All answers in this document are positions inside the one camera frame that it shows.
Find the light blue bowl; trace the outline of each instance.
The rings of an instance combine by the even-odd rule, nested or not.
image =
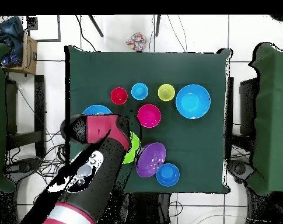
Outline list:
[[[163,186],[173,186],[180,178],[180,171],[174,164],[165,163],[157,169],[156,178]]]
[[[131,94],[136,100],[144,100],[148,95],[148,87],[141,82],[136,83],[132,87]]]
[[[176,107],[185,118],[200,118],[207,113],[211,105],[208,91],[196,84],[183,87],[176,96]]]
[[[99,115],[99,114],[112,114],[112,112],[105,106],[92,105],[84,110],[85,115]]]

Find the purple plate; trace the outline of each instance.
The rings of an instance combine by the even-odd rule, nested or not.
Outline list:
[[[136,168],[140,177],[153,176],[159,166],[164,164],[166,149],[163,144],[154,142],[145,145],[137,154]]]

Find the bowl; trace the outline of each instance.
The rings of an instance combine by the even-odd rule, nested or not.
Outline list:
[[[163,186],[173,186],[180,178],[180,171],[174,164],[165,163],[158,168],[156,178]]]
[[[112,114],[112,112],[105,106],[102,105],[92,105],[84,110],[84,115],[102,115],[102,114]]]
[[[170,84],[163,84],[158,89],[158,96],[164,102],[172,100],[176,94],[174,87]]]
[[[149,143],[142,147],[136,160],[137,174],[147,178],[153,176],[159,166],[163,165],[166,157],[166,149],[162,143]]]
[[[153,128],[159,124],[161,120],[161,112],[156,106],[146,104],[138,110],[137,118],[143,127]]]
[[[176,96],[176,107],[185,118],[200,118],[207,113],[211,105],[208,91],[196,84],[183,87]]]
[[[124,104],[128,99],[128,93],[121,87],[117,87],[112,90],[110,98],[116,105]]]
[[[132,87],[131,93],[136,100],[144,100],[148,95],[148,87],[141,82],[136,83]]]
[[[136,134],[130,131],[131,149],[125,154],[123,164],[131,163],[135,159],[136,151],[139,149],[140,140]]]

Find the white tile floor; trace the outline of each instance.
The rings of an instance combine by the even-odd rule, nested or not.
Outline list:
[[[114,15],[94,16],[101,28],[104,37],[101,38],[92,25],[88,16],[82,16],[83,35],[97,50],[133,52],[126,41],[137,31],[140,31],[150,40],[153,32],[152,15]],[[182,46],[187,51],[197,53],[215,53],[221,48],[231,48],[233,56],[230,63],[230,76],[235,78],[233,122],[240,123],[240,97],[239,85],[241,81],[256,76],[254,69],[248,66],[252,59],[252,52],[260,42],[269,41],[283,49],[283,22],[273,20],[268,15],[180,15],[184,32],[177,15],[169,15],[173,28],[180,39]],[[167,15],[162,15],[160,21],[159,37],[156,38],[155,52],[177,51],[183,49],[176,39]],[[53,16],[40,19],[43,26],[57,27]],[[80,35],[80,29],[75,16],[60,16],[61,42],[40,42],[37,51],[37,75],[46,77],[46,111],[47,129],[50,134],[59,130],[65,115],[65,85],[64,85],[64,45],[73,45],[85,51],[93,51],[91,45]],[[55,28],[44,33],[36,31],[33,36],[43,39],[56,37]],[[147,46],[145,52],[154,52],[153,38],[151,49]],[[9,77],[18,82],[29,104],[33,107],[33,76],[26,78],[22,74],[10,73]],[[18,95],[18,131],[32,131],[34,115],[28,108],[21,95]],[[233,132],[239,133],[239,126],[233,126]],[[61,136],[53,138],[54,143],[62,144]],[[34,145],[22,147],[17,158],[35,156]],[[178,205],[179,216],[171,217],[172,224],[244,224],[247,214],[247,196],[243,185],[236,184],[232,176],[226,176],[227,185],[231,192],[227,195],[218,194],[173,194],[171,201],[180,202]],[[38,175],[24,179],[18,193],[18,210],[22,219],[32,207],[33,199],[46,186]],[[176,214],[175,203],[169,209],[170,215]]]

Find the green plate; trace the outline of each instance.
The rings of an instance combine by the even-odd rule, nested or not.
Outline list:
[[[132,147],[129,150],[129,152],[125,155],[123,164],[131,163],[135,158],[136,150],[139,149],[139,144],[140,144],[139,138],[136,136],[134,132],[130,131],[130,133],[131,133],[130,139],[132,142]]]

